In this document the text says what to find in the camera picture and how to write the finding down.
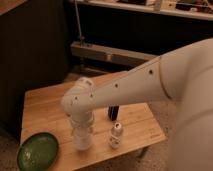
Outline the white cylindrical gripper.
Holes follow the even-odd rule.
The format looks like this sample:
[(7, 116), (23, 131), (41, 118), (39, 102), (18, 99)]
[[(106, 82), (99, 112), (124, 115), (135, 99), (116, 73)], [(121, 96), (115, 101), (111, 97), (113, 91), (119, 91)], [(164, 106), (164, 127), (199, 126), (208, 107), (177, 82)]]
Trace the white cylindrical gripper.
[(90, 128), (94, 123), (94, 114), (92, 112), (71, 114), (70, 123), (74, 129)]

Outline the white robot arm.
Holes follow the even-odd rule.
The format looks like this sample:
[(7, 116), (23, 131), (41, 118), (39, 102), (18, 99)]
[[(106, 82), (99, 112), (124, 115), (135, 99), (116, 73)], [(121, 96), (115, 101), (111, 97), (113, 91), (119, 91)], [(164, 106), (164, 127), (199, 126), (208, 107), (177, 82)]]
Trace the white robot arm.
[(213, 171), (213, 38), (160, 55), (108, 82), (82, 78), (63, 96), (76, 124), (97, 108), (154, 101), (180, 103), (168, 171)]

